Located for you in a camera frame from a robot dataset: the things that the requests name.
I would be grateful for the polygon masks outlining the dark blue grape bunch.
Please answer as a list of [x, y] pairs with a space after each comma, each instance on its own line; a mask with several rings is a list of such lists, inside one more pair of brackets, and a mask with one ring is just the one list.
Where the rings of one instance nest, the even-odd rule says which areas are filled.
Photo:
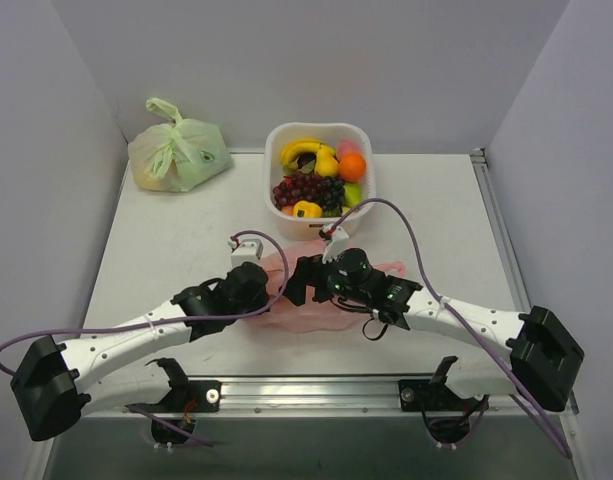
[[337, 216], [345, 202], [345, 182], [337, 177], [324, 177], [319, 184], [317, 204], [325, 215]]

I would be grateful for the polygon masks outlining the orange tangerine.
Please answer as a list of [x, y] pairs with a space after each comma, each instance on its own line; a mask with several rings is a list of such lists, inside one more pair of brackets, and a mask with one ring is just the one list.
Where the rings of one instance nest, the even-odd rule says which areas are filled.
[[339, 160], [339, 177], [345, 182], [358, 183], [366, 172], [366, 160], [360, 153], [351, 152]]

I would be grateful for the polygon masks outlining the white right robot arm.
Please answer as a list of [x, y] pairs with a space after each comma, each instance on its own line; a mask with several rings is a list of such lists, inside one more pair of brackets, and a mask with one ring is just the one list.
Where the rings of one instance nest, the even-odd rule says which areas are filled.
[[330, 261], [320, 255], [299, 258], [284, 295], [301, 306], [307, 288], [313, 288], [317, 303], [335, 297], [349, 300], [386, 325], [477, 346], [509, 366], [510, 377], [478, 367], [458, 377], [457, 364], [439, 368], [440, 377], [430, 383], [429, 395], [442, 409], [477, 395], [519, 393], [546, 411], [561, 412], [585, 358], [580, 344], [547, 308], [503, 311], [447, 297], [436, 299], [427, 287], [372, 266], [359, 248]]

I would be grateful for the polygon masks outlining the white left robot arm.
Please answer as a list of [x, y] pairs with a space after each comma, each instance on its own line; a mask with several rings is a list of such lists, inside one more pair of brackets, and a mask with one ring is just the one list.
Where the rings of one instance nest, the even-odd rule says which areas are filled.
[[62, 343], [50, 335], [35, 340], [11, 380], [31, 439], [54, 438], [99, 410], [135, 404], [175, 412], [198, 405], [201, 396], [181, 365], [157, 352], [220, 333], [266, 306], [267, 282], [259, 265], [245, 262], [109, 333]]

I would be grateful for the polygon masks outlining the red grape bunch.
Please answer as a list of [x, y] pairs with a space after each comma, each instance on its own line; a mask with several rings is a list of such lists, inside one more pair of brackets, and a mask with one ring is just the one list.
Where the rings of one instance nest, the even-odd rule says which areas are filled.
[[278, 209], [293, 206], [302, 200], [317, 203], [323, 190], [320, 176], [314, 173], [297, 172], [291, 176], [285, 176], [271, 188], [271, 199]]

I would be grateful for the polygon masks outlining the pink plastic bag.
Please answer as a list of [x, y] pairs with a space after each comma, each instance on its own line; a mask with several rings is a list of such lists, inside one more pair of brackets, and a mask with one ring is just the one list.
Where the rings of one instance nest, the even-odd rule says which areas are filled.
[[[288, 260], [289, 274], [294, 273], [296, 263], [301, 256], [313, 256], [324, 253], [324, 243], [321, 240], [299, 242], [287, 247], [284, 252]], [[264, 254], [260, 266], [268, 276], [267, 291], [275, 296], [284, 278], [283, 263], [280, 254]], [[396, 277], [406, 275], [406, 266], [400, 261], [374, 265], [386, 274]], [[305, 334], [315, 331], [342, 331], [367, 320], [367, 315], [345, 312], [330, 303], [312, 301], [314, 289], [307, 288], [307, 302], [300, 307], [282, 298], [271, 310], [263, 315], [244, 319], [244, 323], [252, 328], [268, 328], [294, 334]]]

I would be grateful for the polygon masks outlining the yellow fruit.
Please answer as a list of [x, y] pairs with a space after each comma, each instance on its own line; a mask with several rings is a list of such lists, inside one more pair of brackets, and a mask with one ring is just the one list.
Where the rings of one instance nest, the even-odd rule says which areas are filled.
[[339, 172], [339, 162], [336, 151], [322, 145], [316, 152], [314, 172], [321, 177], [336, 177]]

